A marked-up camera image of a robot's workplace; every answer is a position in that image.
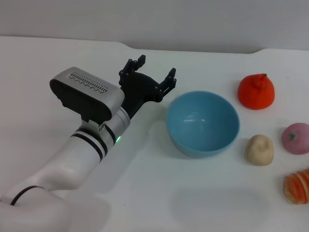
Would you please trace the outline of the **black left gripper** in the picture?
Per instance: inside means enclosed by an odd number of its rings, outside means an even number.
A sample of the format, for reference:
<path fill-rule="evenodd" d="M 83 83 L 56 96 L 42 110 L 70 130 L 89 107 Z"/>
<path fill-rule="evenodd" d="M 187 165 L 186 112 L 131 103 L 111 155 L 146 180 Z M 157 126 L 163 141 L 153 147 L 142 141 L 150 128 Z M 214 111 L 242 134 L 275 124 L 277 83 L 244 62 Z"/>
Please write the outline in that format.
<path fill-rule="evenodd" d="M 119 72 L 119 85 L 125 94 L 121 107 L 130 118 L 133 118 L 146 102 L 161 102 L 164 97 L 163 93 L 169 93 L 176 86 L 175 68 L 169 71 L 161 83 L 142 73 L 135 72 L 145 64 L 145 61 L 145 55 L 141 55 L 137 60 L 129 59 Z"/>

